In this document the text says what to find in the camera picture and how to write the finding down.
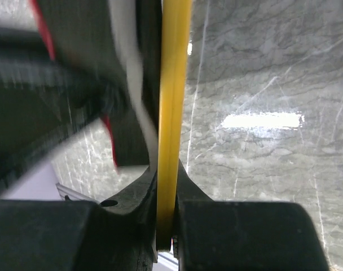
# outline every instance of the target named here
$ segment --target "red stripe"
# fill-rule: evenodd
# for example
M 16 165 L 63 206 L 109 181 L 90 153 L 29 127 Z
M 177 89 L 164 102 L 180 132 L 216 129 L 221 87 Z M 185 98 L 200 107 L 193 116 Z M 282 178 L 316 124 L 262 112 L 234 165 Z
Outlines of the red stripe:
M 46 22 L 42 17 L 40 6 L 38 5 L 37 0 L 29 0 L 29 1 L 30 1 L 31 8 L 34 12 L 38 31 L 40 32 L 42 40 L 46 45 L 47 51 L 49 52 L 50 59 L 55 60 L 54 44 L 52 42 L 50 31 L 47 28 Z
M 113 133 L 111 131 L 111 125 L 110 125 L 109 116 L 108 115 L 104 115 L 103 117 L 101 117 L 101 120 L 104 122 L 106 128 L 108 129 L 108 132 L 109 132 L 109 135 L 110 135 L 110 140 L 111 140 L 111 149 L 112 149 L 114 166 L 115 166 L 115 168 L 117 168 L 117 161 L 116 161 L 115 148 L 114 148 L 114 138 L 113 138 Z

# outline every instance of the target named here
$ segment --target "gray surface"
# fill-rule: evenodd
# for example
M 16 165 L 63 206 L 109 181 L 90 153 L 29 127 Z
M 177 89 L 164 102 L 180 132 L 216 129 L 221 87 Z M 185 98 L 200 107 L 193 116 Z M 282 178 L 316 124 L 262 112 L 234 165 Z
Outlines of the gray surface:
M 0 199 L 61 200 L 56 188 L 58 182 L 51 163 L 43 161 L 3 193 Z
M 301 203 L 343 270 L 343 0 L 198 0 L 191 30 L 189 175 L 214 199 Z M 101 123 L 54 164 L 63 185 L 97 200 L 139 174 L 116 173 Z

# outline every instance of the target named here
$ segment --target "marble surface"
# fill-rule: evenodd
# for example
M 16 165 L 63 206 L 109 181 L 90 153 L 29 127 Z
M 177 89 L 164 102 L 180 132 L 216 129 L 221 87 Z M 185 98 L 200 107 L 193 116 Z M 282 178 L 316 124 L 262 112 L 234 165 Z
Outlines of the marble surface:
M 25 0 L 0 0 L 0 22 L 34 28 Z M 343 270 L 343 0 L 195 0 L 188 53 L 190 177 L 213 199 L 302 204 Z M 101 123 L 57 153 L 60 182 L 97 200 L 142 171 L 115 171 Z

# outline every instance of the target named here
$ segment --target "hole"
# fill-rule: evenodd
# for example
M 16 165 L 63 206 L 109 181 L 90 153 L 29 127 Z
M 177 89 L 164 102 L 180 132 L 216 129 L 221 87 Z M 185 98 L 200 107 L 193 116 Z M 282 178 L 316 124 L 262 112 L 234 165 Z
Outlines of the hole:
M 102 207 L 112 207 L 117 205 L 117 201 L 113 199 L 107 199 L 100 203 Z

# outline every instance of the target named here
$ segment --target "yellow pole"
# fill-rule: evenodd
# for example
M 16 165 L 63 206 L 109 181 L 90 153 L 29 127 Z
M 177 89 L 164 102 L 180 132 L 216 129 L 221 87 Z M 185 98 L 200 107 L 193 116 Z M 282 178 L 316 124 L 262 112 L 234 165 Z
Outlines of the yellow pole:
M 170 248 L 177 191 L 179 147 L 192 0 L 164 0 L 162 17 L 157 249 Z

